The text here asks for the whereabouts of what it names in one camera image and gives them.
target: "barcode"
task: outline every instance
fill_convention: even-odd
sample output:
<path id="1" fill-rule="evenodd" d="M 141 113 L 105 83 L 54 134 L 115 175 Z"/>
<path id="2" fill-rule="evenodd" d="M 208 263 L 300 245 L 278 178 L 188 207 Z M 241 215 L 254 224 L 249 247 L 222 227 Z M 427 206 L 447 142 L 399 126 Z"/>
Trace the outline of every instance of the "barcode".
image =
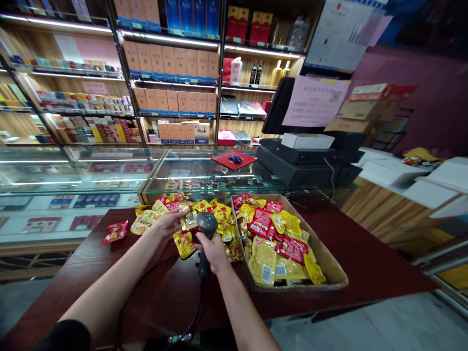
<path id="1" fill-rule="evenodd" d="M 285 266 L 276 266 L 274 270 L 275 275 L 287 275 Z"/>
<path id="2" fill-rule="evenodd" d="M 263 265 L 262 280 L 267 283 L 271 283 L 272 281 L 272 268 L 271 267 L 267 265 Z"/>

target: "hand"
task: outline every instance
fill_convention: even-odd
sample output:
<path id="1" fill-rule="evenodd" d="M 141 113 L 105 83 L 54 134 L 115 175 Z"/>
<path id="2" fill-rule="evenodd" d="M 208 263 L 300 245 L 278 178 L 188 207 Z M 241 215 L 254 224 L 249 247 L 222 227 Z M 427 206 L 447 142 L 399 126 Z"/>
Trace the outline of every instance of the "hand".
<path id="1" fill-rule="evenodd" d="M 172 236 L 181 228 L 180 218 L 184 217 L 188 209 L 179 212 L 178 209 L 172 210 L 169 213 L 163 214 L 161 218 L 151 226 L 149 232 L 161 235 L 163 238 Z"/>
<path id="2" fill-rule="evenodd" d="M 218 273 L 223 273 L 226 270 L 232 269 L 231 263 L 229 262 L 228 256 L 226 255 L 226 249 L 224 248 L 224 244 L 221 240 L 221 235 L 219 235 L 219 233 L 214 233 L 211 240 L 208 240 L 205 234 L 201 232 L 198 232 L 195 235 L 201 242 L 201 245 L 194 244 L 194 246 L 197 249 L 201 249 L 201 246 L 203 246 L 206 258 L 211 265 L 211 271 L 214 274 L 218 275 Z"/>

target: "pink wall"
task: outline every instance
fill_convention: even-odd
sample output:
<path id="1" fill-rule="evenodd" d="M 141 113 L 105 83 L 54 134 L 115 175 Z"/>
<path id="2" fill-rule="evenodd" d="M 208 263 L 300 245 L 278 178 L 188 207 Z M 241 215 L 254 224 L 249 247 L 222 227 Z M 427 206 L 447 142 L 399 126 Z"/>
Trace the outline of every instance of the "pink wall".
<path id="1" fill-rule="evenodd" d="M 468 62 L 383 46 L 369 48 L 352 76 L 356 85 L 418 85 L 402 107 L 413 108 L 407 135 L 392 152 L 422 146 L 468 149 Z"/>

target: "qr code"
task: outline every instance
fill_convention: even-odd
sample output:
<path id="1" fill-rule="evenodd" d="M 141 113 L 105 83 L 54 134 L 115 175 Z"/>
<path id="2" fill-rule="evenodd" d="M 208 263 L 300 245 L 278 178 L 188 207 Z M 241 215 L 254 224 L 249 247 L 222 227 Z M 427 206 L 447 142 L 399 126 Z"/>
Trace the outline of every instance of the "qr code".
<path id="1" fill-rule="evenodd" d="M 281 266 L 276 266 L 274 270 L 274 275 L 287 275 L 286 273 L 286 267 L 281 265 Z"/>
<path id="2" fill-rule="evenodd" d="M 341 92 L 340 91 L 331 91 L 330 102 L 338 102 L 340 100 Z"/>
<path id="3" fill-rule="evenodd" d="M 263 274 L 262 274 L 262 280 L 267 283 L 271 283 L 272 281 L 272 268 L 267 265 L 263 265 Z"/>

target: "monitor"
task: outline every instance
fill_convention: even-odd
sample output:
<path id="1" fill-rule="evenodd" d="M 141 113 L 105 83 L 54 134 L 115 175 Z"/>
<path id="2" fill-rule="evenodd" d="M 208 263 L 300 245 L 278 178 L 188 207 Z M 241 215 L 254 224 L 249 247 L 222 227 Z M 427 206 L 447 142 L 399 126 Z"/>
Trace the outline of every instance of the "monitor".
<path id="1" fill-rule="evenodd" d="M 293 127 L 284 126 L 283 119 L 288 110 L 289 101 L 293 94 L 295 78 L 283 77 L 278 84 L 272 105 L 263 124 L 262 132 L 265 134 L 306 133 L 319 134 L 325 127 Z"/>

